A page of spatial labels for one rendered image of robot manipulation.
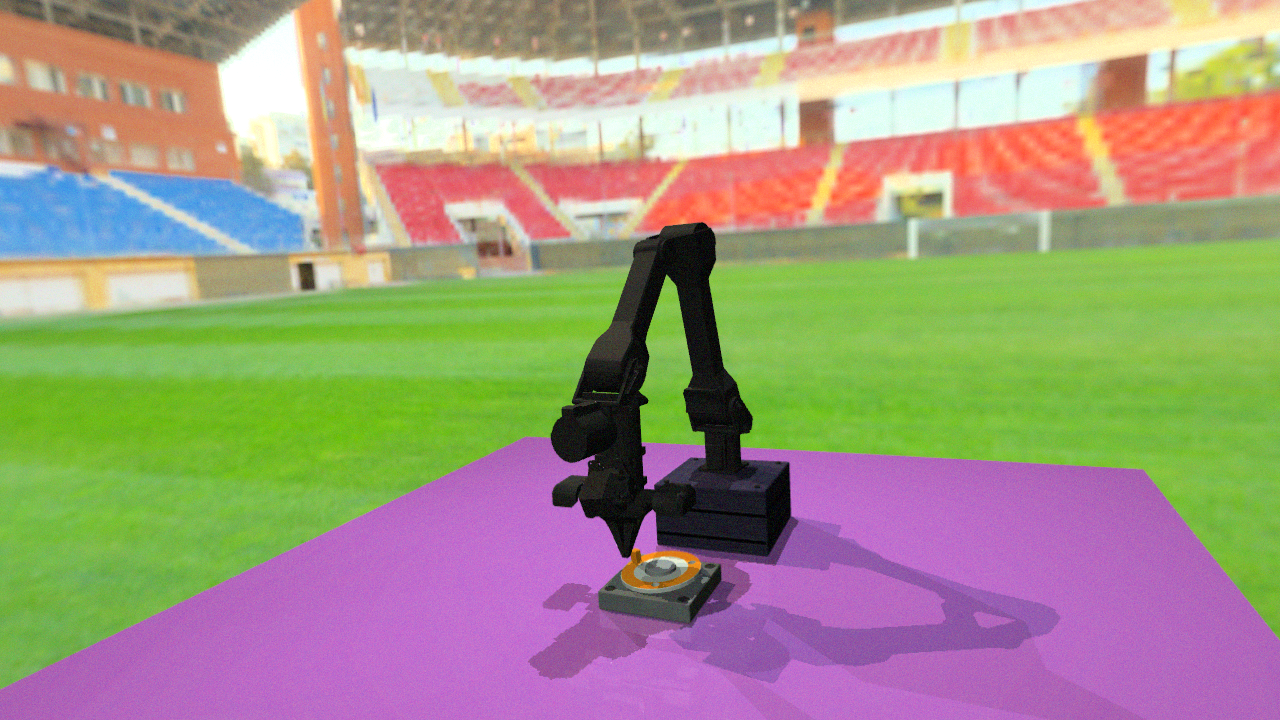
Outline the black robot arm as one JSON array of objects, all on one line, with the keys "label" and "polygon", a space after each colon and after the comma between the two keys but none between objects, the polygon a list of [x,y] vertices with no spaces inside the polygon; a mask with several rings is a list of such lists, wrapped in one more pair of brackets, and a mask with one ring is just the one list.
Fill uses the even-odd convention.
[{"label": "black robot arm", "polygon": [[[705,436],[707,462],[698,471],[733,474],[749,465],[741,461],[740,434],[750,433],[753,415],[723,366],[709,284],[714,264],[716,234],[703,222],[666,225],[660,234],[634,246],[634,263],[611,327],[588,354],[575,405],[561,409],[552,429],[550,442],[561,459],[579,462],[607,448],[643,442],[640,406],[648,398],[639,389],[649,363],[646,332],[667,274],[677,287],[692,366],[684,389],[686,413],[692,430]],[[634,477],[623,459],[613,457],[612,464],[600,468],[598,460],[588,461],[579,492],[586,518],[614,518],[622,505],[634,503]]]}]

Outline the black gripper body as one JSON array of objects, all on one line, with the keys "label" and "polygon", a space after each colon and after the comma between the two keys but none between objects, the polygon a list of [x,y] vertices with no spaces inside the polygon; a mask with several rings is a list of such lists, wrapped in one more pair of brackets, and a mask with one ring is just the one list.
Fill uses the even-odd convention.
[{"label": "black gripper body", "polygon": [[[658,516],[682,518],[696,503],[696,492],[689,483],[666,482],[659,489],[644,489],[646,477],[643,477],[643,455],[646,454],[643,442],[627,448],[607,448],[595,455],[600,468],[613,466],[612,459],[623,459],[634,477],[637,495],[634,503],[626,503],[627,511],[645,512],[652,507]],[[579,492],[586,477],[571,475],[556,484],[552,491],[554,506],[573,507],[579,502]]]}]

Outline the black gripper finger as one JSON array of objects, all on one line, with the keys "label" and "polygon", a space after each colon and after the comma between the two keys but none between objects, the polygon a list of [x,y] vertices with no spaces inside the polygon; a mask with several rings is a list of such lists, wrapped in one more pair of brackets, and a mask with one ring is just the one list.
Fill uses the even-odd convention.
[{"label": "black gripper finger", "polygon": [[646,509],[645,512],[632,512],[626,509],[620,514],[620,518],[625,524],[625,559],[631,556],[643,519],[650,511],[652,507]]},{"label": "black gripper finger", "polygon": [[[626,503],[622,505],[621,512],[623,512],[626,509],[627,505]],[[622,559],[625,559],[625,524],[620,518],[620,514],[614,518],[608,518],[608,516],[599,516],[599,518],[602,518],[609,527],[612,536],[614,537],[614,543],[617,544]]]}]

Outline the orange round plate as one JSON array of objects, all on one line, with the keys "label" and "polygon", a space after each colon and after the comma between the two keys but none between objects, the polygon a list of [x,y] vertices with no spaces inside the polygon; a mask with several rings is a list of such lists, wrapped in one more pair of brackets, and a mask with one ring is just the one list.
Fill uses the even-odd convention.
[{"label": "orange round plate", "polygon": [[[666,577],[646,575],[646,562],[654,560],[669,560],[676,564],[676,570]],[[677,591],[691,584],[701,574],[701,562],[691,553],[684,552],[658,552],[641,557],[640,550],[632,550],[631,561],[621,571],[621,582],[630,591],[655,594]]]}]

